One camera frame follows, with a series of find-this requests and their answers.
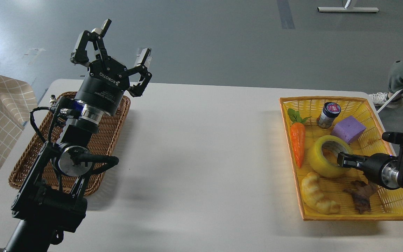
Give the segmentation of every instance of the sneaker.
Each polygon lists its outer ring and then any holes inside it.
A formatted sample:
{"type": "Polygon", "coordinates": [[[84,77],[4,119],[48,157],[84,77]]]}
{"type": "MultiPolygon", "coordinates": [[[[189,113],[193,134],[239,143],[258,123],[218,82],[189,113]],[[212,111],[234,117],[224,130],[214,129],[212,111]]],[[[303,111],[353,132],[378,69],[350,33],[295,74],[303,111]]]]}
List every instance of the sneaker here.
{"type": "MultiPolygon", "coordinates": [[[[388,100],[388,92],[385,93],[376,93],[376,94],[370,94],[369,97],[374,103],[375,107],[382,107],[382,105],[385,104],[388,100]]],[[[392,100],[389,104],[386,105],[386,107],[389,107],[391,109],[397,109],[398,107],[402,107],[403,105],[403,96],[397,98],[396,100],[392,100]]]]}

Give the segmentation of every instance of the jar lid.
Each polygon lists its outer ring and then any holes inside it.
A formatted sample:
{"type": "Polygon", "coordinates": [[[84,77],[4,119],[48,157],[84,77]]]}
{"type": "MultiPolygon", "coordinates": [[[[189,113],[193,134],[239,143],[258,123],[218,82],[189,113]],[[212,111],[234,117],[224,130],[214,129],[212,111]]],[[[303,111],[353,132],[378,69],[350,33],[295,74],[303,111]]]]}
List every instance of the jar lid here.
{"type": "Polygon", "coordinates": [[[330,118],[336,118],[341,112],[340,105],[335,102],[326,102],[323,107],[323,113],[330,118]]]}

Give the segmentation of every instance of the yellow tape roll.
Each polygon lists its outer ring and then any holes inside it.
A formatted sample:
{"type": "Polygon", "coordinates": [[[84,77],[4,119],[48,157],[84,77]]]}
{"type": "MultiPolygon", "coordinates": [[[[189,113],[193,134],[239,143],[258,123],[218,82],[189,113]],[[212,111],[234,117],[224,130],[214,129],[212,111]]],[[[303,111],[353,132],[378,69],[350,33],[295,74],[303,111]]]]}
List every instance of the yellow tape roll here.
{"type": "Polygon", "coordinates": [[[330,163],[324,157],[322,149],[329,150],[330,152],[334,153],[336,157],[340,152],[352,154],[351,147],[349,147],[347,143],[336,136],[325,135],[318,138],[318,140],[307,152],[307,160],[309,161],[310,166],[312,166],[317,173],[324,177],[334,178],[343,175],[345,172],[351,169],[340,167],[337,163],[330,163]]]}

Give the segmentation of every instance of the toy carrot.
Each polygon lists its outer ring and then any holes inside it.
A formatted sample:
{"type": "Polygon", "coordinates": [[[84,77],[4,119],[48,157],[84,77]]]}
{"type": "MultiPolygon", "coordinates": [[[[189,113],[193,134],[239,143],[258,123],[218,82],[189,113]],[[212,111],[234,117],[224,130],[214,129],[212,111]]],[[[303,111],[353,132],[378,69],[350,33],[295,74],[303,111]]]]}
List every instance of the toy carrot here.
{"type": "Polygon", "coordinates": [[[287,113],[293,124],[290,127],[291,146],[293,148],[293,155],[295,156],[296,165],[301,168],[304,161],[304,141],[306,137],[306,128],[304,123],[310,117],[302,118],[298,110],[289,108],[287,113]]]}

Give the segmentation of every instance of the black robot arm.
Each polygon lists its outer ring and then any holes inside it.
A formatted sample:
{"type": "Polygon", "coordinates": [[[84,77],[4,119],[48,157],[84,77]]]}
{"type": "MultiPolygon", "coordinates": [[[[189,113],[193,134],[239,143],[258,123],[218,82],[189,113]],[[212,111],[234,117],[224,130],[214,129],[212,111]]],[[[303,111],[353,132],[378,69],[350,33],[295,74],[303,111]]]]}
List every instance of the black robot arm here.
{"type": "Polygon", "coordinates": [[[14,231],[5,251],[7,252],[46,252],[50,244],[63,240],[63,232],[75,232],[85,218],[87,201],[83,197],[91,175],[100,174],[118,164],[115,156],[93,155],[87,149],[93,134],[99,132],[102,116],[114,115],[123,93],[129,91],[133,97],[141,96],[152,74],[145,63],[150,49],[142,50],[132,69],[107,55],[103,37],[111,20],[107,19],[102,28],[80,34],[71,54],[71,62],[88,67],[74,99],[62,96],[58,101],[51,97],[51,107],[39,107],[31,112],[31,124],[43,142],[38,156],[27,174],[24,183],[13,201],[12,214],[20,222],[14,231]],[[90,62],[86,45],[92,42],[98,51],[96,60],[90,62]],[[130,86],[128,77],[139,73],[139,83],[130,86]],[[48,136],[42,136],[35,125],[33,113],[37,110],[50,110],[53,113],[48,136]],[[63,131],[56,142],[51,135],[55,126],[63,131]],[[47,185],[42,178],[48,163],[52,164],[59,190],[47,185]],[[104,163],[94,169],[96,163],[104,163]],[[70,193],[62,190],[62,176],[76,177],[70,193]]]}
{"type": "Polygon", "coordinates": [[[403,133],[384,132],[382,139],[399,145],[399,155],[375,153],[371,156],[359,156],[339,153],[337,163],[342,167],[363,171],[368,180],[389,190],[403,188],[403,133]]]}

